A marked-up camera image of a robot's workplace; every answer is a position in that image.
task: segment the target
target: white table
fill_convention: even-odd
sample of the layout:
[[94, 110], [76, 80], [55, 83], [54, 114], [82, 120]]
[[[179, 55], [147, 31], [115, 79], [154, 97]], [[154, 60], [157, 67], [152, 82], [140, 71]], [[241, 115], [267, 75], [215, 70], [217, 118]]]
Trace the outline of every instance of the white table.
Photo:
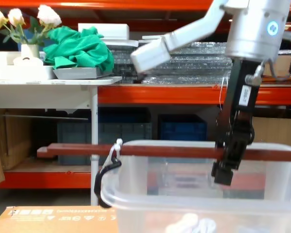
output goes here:
[[[122, 77], [94, 80], [0, 80], [0, 108], [60, 108], [92, 110], [92, 143], [98, 143], [98, 86], [111, 85]], [[94, 194], [98, 156], [91, 159], [91, 205], [97, 205]]]

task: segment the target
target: green cloth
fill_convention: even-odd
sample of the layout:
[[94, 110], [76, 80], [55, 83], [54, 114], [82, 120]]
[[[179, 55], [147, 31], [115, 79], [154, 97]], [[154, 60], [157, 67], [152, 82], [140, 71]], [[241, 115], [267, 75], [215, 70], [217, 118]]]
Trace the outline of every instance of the green cloth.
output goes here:
[[114, 68], [113, 55], [95, 27], [80, 33], [62, 26], [51, 30], [48, 36], [55, 44], [43, 49], [45, 63], [54, 69], [98, 67], [101, 71], [112, 71]]

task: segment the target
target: wooden rod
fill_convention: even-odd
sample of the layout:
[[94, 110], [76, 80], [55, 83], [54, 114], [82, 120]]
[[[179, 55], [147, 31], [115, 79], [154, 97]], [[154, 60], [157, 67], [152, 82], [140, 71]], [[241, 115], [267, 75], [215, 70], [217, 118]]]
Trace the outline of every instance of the wooden rod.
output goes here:
[[[91, 144], [61, 144], [52, 143], [47, 147], [50, 157], [54, 155], [92, 155], [108, 156], [112, 145]], [[135, 155], [167, 158], [198, 158], [221, 159], [223, 149], [191, 148], [191, 147], [155, 147], [155, 146], [125, 146], [121, 148], [121, 155]], [[291, 151], [282, 150], [246, 150], [245, 160], [291, 162]]]

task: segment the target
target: black clip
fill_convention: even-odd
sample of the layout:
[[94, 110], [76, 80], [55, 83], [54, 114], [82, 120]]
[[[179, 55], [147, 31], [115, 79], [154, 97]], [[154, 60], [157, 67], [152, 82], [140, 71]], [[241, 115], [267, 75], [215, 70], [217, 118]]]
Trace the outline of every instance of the black clip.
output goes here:
[[122, 162], [115, 157], [112, 157], [111, 161], [112, 161], [112, 164], [105, 166], [99, 172], [97, 172], [96, 178], [95, 178], [95, 185], [94, 185], [94, 193], [98, 199], [98, 205], [101, 206], [102, 208], [106, 208], [106, 209], [111, 208], [111, 206], [109, 206], [107, 203], [105, 203], [102, 200], [101, 195], [100, 195], [102, 177], [108, 171], [111, 171], [112, 169], [115, 169], [115, 168], [122, 166]]

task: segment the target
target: clear plastic storage bin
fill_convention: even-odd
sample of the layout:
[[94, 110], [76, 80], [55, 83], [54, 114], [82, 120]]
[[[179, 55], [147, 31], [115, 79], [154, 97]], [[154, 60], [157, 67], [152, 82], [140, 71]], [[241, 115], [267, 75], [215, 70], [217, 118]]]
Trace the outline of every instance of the clear plastic storage bin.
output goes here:
[[[126, 145], [214, 147], [151, 140]], [[248, 149], [291, 151], [271, 143]], [[228, 187], [214, 184], [212, 162], [120, 159], [122, 166], [103, 177], [101, 190], [102, 199], [117, 208], [120, 233], [291, 233], [291, 162], [242, 161]]]

